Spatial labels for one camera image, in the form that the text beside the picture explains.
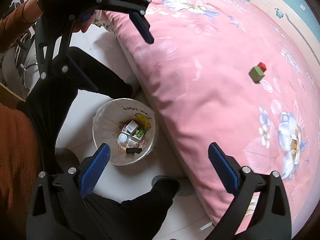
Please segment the person left hand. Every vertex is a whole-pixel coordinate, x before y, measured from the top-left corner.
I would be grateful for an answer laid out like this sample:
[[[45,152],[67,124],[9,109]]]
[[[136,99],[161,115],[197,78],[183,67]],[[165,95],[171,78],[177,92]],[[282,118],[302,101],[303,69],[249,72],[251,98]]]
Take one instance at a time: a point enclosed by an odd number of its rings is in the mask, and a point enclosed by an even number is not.
[[[73,33],[85,33],[94,20],[94,12],[90,12],[82,18],[75,21]]]

